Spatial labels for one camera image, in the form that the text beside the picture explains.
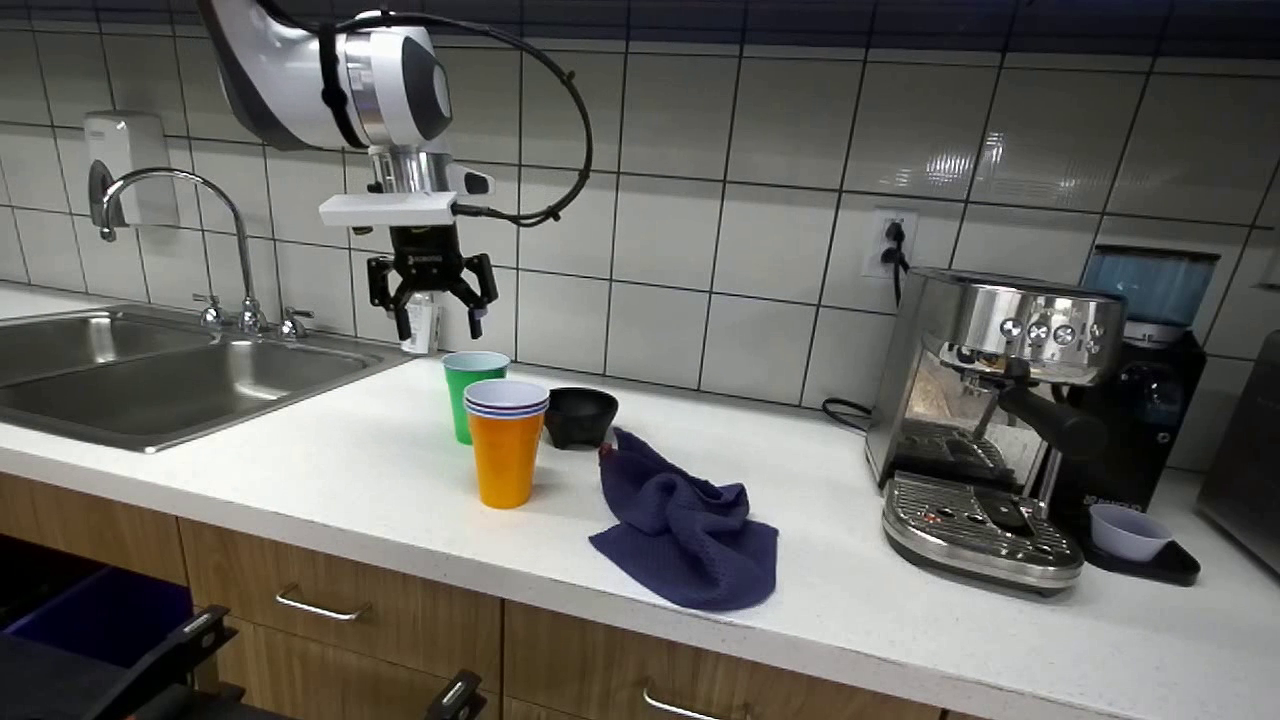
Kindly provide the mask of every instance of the dark blue cloth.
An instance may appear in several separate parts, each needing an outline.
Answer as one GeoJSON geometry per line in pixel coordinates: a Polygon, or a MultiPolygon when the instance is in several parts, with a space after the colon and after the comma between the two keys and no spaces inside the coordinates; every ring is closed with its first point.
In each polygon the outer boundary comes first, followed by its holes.
{"type": "Polygon", "coordinates": [[[749,522],[749,490],[695,479],[623,428],[611,435],[600,485],[619,523],[593,538],[594,554],[683,608],[734,611],[767,600],[774,529],[749,522]]]}

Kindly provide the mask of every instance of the white countertop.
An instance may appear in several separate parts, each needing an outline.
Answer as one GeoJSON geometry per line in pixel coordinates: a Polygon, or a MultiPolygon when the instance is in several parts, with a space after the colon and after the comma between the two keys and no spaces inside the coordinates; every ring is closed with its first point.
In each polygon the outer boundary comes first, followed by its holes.
{"type": "MultiPolygon", "coordinates": [[[[0,289],[0,318],[65,310],[83,302],[0,289]]],[[[752,518],[778,529],[772,600],[730,617],[683,611],[594,556],[586,538],[611,518],[593,452],[544,449],[534,501],[484,510],[432,359],[159,456],[0,426],[0,469],[974,718],[1274,718],[1280,590],[1193,518],[1184,475],[1168,479],[1156,518],[1199,556],[1196,590],[1084,568],[1067,595],[1009,595],[920,571],[884,545],[859,432],[586,386],[617,393],[619,426],[668,459],[749,485],[752,518]]]]}

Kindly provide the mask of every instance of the sink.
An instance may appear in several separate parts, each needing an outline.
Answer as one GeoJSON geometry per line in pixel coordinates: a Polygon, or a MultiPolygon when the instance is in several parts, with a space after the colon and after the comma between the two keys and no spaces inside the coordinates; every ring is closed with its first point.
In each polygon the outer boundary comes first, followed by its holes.
{"type": "Polygon", "coordinates": [[[0,386],[209,346],[215,341],[195,321],[140,310],[0,326],[0,386]]]}
{"type": "Polygon", "coordinates": [[[134,351],[133,359],[89,363],[61,375],[9,380],[0,389],[0,420],[155,452],[341,389],[393,359],[393,351],[374,349],[290,341],[134,351]]]}

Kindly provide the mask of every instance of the cabinet door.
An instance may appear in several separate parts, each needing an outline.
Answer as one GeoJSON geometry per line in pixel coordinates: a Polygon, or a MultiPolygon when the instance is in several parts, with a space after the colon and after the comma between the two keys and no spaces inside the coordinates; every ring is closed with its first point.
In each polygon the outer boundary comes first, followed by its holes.
{"type": "Polygon", "coordinates": [[[299,720],[415,720],[444,681],[374,666],[317,640],[283,636],[258,624],[236,624],[240,636],[215,656],[219,681],[240,683],[244,699],[299,720]]]}
{"type": "Polygon", "coordinates": [[[0,538],[34,545],[32,490],[20,475],[0,475],[0,538]]]}
{"type": "Polygon", "coordinates": [[[507,604],[507,699],[563,718],[934,720],[934,709],[507,604]]]}
{"type": "Polygon", "coordinates": [[[27,485],[34,510],[34,545],[89,556],[140,576],[185,583],[177,522],[48,485],[27,485]]]}
{"type": "Polygon", "coordinates": [[[499,600],[299,554],[240,533],[185,523],[195,604],[346,650],[355,656],[499,681],[499,600]]]}

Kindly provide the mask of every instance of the espresso machine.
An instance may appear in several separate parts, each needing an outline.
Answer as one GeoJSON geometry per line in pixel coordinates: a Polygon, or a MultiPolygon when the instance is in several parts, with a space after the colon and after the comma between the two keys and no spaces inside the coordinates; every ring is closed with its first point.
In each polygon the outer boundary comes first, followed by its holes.
{"type": "Polygon", "coordinates": [[[869,426],[884,538],[906,559],[1063,591],[1078,545],[1048,522],[1057,473],[1103,443],[1067,403],[1107,380],[1125,302],[1016,278],[910,274],[869,426]]]}

